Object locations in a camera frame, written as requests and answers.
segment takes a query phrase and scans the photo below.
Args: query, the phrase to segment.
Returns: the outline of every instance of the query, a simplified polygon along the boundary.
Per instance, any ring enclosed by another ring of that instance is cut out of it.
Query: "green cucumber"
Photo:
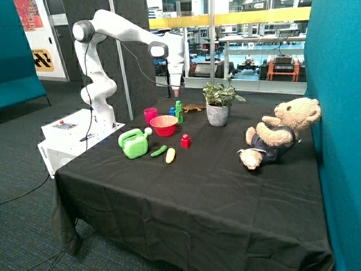
[[[162,153],[166,152],[167,149],[168,149],[168,147],[165,146],[165,145],[163,145],[163,146],[160,147],[159,150],[153,152],[153,153],[151,154],[151,157],[157,157],[157,156],[161,155]]]

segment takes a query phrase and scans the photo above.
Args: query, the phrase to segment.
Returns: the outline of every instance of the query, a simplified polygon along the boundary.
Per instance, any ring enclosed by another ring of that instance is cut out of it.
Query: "glass window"
[[[237,89],[306,90],[303,50],[312,0],[154,1],[161,1],[162,26],[185,37],[186,86],[231,76]]]

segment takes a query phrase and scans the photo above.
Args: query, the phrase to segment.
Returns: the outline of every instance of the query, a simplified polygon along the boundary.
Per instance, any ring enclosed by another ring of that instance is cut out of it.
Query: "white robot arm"
[[[104,72],[96,52],[96,45],[107,36],[119,41],[140,41],[148,44],[150,55],[168,60],[170,84],[174,91],[179,90],[184,67],[182,36],[166,32],[159,37],[106,10],[98,10],[92,20],[75,23],[73,34],[81,69],[93,81],[82,89],[81,97],[86,103],[91,103],[100,126],[111,128],[116,123],[113,108],[108,105],[106,98],[115,93],[117,86]]]

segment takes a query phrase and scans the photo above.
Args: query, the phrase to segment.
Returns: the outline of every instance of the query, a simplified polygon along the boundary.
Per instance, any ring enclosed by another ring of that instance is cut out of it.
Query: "teddy bear foot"
[[[253,127],[249,127],[246,132],[246,143],[251,145],[252,137],[255,135],[256,130]]]
[[[244,150],[239,156],[243,164],[250,170],[255,170],[262,162],[262,155],[256,150]]]

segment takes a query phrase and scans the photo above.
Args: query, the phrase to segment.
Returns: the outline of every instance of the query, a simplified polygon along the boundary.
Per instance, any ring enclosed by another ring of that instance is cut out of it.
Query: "green watering can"
[[[118,144],[129,159],[134,159],[147,153],[147,138],[151,134],[152,129],[149,127],[145,128],[144,134],[140,129],[133,129],[122,133],[119,136]]]

